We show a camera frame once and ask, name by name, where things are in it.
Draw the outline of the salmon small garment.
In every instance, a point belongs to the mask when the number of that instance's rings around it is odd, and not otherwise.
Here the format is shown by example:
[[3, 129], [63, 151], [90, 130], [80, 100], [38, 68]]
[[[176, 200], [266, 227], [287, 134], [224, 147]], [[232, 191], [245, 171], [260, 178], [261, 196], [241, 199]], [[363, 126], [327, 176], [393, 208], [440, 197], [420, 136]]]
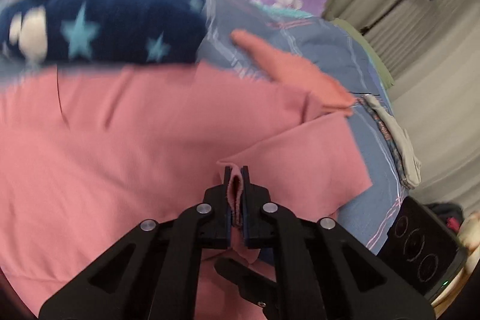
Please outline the salmon small garment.
[[352, 106], [356, 98], [338, 80], [321, 71], [310, 60], [279, 50], [245, 30], [235, 29], [230, 37], [272, 80], [312, 93], [326, 113], [353, 115]]

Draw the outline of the pink garment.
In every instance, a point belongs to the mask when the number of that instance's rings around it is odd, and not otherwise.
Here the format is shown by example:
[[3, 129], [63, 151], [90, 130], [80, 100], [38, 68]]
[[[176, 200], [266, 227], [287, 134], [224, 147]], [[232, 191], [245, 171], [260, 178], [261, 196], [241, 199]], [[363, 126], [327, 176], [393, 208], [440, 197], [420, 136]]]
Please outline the pink garment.
[[1, 269], [37, 313], [141, 221], [201, 202], [227, 166], [309, 220], [372, 184], [345, 116], [298, 88], [206, 63], [28, 76], [1, 93]]

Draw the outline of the blue plaid bedspread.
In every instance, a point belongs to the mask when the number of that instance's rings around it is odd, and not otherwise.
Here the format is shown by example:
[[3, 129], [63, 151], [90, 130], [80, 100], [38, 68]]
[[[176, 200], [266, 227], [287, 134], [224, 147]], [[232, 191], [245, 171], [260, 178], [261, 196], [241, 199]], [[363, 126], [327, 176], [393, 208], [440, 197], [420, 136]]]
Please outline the blue plaid bedspread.
[[[23, 0], [1, 0], [6, 9]], [[247, 0], [205, 0], [208, 34], [198, 55], [213, 65], [235, 71], [239, 76], [260, 72], [229, 39], [235, 28], [244, 28], [278, 49], [309, 59], [337, 79], [357, 97], [374, 95], [386, 111], [391, 110], [373, 61], [350, 34], [320, 17], [300, 18], [292, 11], [259, 7]], [[368, 167], [373, 185], [339, 211], [339, 221], [373, 253], [386, 242], [387, 232], [407, 194], [400, 183], [395, 158], [369, 110], [355, 104], [349, 124]]]

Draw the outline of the beige window curtain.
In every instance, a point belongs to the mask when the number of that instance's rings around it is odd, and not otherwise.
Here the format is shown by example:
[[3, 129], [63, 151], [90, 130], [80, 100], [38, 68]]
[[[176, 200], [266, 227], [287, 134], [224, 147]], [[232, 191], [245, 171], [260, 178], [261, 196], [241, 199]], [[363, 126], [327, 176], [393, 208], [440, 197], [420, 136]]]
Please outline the beige window curtain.
[[[395, 0], [329, 0], [363, 28]], [[394, 78], [395, 116], [422, 161], [416, 197], [479, 208], [479, 0], [407, 0], [368, 32]]]

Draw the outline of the green pillow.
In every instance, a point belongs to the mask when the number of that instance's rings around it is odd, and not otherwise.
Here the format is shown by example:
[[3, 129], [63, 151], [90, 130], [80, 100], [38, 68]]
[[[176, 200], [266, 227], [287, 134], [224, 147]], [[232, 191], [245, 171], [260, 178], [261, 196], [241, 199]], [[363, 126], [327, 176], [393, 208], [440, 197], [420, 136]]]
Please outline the green pillow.
[[365, 37], [362, 36], [361, 33], [357, 31], [352, 25], [350, 25], [346, 20], [336, 18], [332, 21], [332, 24], [340, 27], [346, 33], [348, 33], [368, 54], [377, 74], [379, 75], [380, 81], [383, 84], [383, 88], [388, 90], [389, 88], [393, 87], [395, 84], [394, 78], [388, 71], [383, 61], [375, 52], [374, 48], [367, 42]]

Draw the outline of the cream peach blanket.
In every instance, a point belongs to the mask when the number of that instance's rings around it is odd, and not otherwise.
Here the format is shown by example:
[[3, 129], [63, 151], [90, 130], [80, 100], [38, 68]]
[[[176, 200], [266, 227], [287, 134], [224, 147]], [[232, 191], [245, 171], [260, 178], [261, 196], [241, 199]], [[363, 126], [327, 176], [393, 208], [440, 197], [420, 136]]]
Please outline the cream peach blanket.
[[479, 262], [479, 212], [471, 213], [460, 227], [457, 238], [467, 249], [467, 260], [460, 273], [433, 301], [432, 306], [437, 318], [456, 299]]

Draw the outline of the beige folded garment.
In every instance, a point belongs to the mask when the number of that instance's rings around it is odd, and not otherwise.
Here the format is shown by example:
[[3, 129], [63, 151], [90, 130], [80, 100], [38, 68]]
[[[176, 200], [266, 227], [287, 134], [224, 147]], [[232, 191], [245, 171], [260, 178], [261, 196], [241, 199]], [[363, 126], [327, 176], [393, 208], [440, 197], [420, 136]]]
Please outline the beige folded garment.
[[416, 157], [408, 132], [403, 129], [374, 95], [365, 94], [358, 98], [360, 104], [373, 118], [382, 133], [400, 179], [407, 189], [418, 187], [422, 181], [421, 162]]

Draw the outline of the navy star fleece garment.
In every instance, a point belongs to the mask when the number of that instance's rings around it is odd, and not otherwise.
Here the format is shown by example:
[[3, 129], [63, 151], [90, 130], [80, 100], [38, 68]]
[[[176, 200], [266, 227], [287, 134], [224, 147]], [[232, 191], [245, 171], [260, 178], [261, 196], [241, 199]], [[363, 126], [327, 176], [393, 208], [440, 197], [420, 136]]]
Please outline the navy star fleece garment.
[[51, 64], [193, 63], [206, 0], [16, 0], [1, 8], [1, 55]]

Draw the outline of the dark clothes pile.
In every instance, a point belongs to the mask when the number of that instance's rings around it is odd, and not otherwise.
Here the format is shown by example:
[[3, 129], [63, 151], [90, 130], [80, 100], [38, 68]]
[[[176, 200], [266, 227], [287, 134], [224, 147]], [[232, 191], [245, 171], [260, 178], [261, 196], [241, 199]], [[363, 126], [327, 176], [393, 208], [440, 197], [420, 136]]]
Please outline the dark clothes pile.
[[460, 205], [450, 202], [431, 203], [426, 207], [442, 221], [454, 234], [458, 234], [462, 223], [465, 221], [463, 209]]

